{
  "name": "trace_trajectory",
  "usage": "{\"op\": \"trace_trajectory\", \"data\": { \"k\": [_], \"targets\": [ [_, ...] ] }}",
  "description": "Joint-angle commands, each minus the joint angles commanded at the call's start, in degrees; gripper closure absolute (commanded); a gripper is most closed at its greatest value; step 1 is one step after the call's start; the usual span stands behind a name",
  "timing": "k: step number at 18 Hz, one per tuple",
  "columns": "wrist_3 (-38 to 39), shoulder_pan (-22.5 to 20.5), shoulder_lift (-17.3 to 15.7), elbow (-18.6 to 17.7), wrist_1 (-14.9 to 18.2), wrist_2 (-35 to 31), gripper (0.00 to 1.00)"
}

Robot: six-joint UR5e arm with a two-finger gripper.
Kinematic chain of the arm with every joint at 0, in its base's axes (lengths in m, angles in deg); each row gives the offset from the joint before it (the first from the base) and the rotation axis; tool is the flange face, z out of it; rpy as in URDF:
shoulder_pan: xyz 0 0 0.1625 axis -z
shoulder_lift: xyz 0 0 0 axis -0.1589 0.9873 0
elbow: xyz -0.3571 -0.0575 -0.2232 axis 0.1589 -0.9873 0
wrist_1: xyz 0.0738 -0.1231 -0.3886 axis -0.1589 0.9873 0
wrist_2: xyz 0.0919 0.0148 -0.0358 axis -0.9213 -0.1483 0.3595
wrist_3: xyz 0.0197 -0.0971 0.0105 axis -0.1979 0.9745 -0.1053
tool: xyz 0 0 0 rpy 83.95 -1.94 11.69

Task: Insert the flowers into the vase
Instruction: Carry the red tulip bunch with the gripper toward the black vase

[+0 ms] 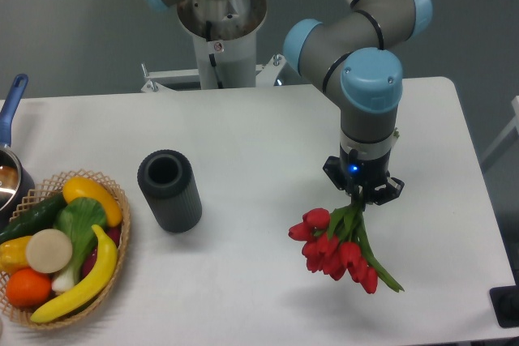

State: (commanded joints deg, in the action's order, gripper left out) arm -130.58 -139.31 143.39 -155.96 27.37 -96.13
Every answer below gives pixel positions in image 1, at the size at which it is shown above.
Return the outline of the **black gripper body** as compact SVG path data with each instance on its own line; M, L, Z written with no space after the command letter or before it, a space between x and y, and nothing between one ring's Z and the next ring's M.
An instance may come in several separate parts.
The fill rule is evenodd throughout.
M344 192L349 182L354 182L361 188L369 186L373 189L373 204L383 205L397 199L405 186L402 180L390 176L388 171L390 155L391 152L387 152L374 160L361 160L357 150L353 149L350 153L346 153L341 148L338 157L328 157L323 171L334 186Z

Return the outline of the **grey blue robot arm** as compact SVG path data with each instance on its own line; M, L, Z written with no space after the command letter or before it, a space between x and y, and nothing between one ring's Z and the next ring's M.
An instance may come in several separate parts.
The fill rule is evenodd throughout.
M158 10L174 7L191 35L204 89L256 85L256 33L266 0L146 0ZM282 55L290 67L341 112L339 156L324 171L362 204L397 199L403 182L388 162L395 142L402 96L402 66L394 45L421 33L431 22L431 0L346 0L344 19L326 25L314 19L287 33Z

